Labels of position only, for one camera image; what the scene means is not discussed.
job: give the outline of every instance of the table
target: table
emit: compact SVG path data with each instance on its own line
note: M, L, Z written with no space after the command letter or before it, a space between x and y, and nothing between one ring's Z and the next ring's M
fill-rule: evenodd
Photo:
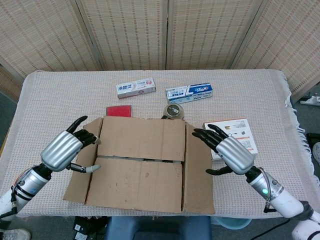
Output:
M5 138L4 138L4 140L3 140L3 143L2 143L2 145L1 145L1 149L0 149L0 156L2 155L2 152L4 151L5 144L6 144L7 137L8 137L8 134L9 134L9 131L6 133Z
M156 92L118 99L116 84L153 77ZM41 162L40 153L70 123L88 115L88 123L105 114L106 106L132 105L132 115L160 118L165 89L210 82L213 97L184 103L185 120L203 122L246 117L264 167L299 200L320 211L319 180L313 175L310 149L290 104L286 77L277 70L139 70L46 72L30 74L22 88L7 142L0 159L0 194L20 172ZM214 168L224 166L214 162ZM71 171L55 172L52 180L19 213L20 216L135 216L170 215L164 212L83 206L63 201ZM234 173L213 177L216 216L275 218L263 213L264 200Z

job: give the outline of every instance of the shoe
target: shoe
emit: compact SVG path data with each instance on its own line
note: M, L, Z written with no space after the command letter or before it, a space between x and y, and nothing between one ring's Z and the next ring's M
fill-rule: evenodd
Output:
M313 145L312 154L314 159L320 164L320 141Z
M17 228L13 230L5 230L0 232L1 240L30 240L31 233L25 228Z

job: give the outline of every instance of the blue bucket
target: blue bucket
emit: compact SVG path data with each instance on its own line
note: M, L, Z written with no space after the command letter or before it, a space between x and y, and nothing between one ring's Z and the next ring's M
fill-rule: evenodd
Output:
M243 229L251 223L252 219L250 218L232 218L232 217L222 217L214 216L211 217L212 224L218 224L226 229L239 230Z

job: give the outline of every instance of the blue toothpaste box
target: blue toothpaste box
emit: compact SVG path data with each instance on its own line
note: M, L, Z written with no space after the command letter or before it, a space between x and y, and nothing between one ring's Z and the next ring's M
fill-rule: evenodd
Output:
M198 99L212 97L213 88L209 82L189 86L180 86L165 90L169 103L183 104Z

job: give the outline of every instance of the toothpaste box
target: toothpaste box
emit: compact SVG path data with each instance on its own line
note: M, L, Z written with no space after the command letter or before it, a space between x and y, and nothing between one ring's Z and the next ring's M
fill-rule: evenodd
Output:
M229 136L233 136L237 139L251 154L256 155L258 149L252 135L248 120L246 118L232 119L225 121L205 122L203 128L211 130L208 127L209 124L213 124L221 128ZM218 154L211 150L212 160L221 160Z
M155 91L156 85L152 77L116 85L116 93L119 99Z
M212 97L213 88L210 83L180 86L165 90L169 103L183 104L198 99Z

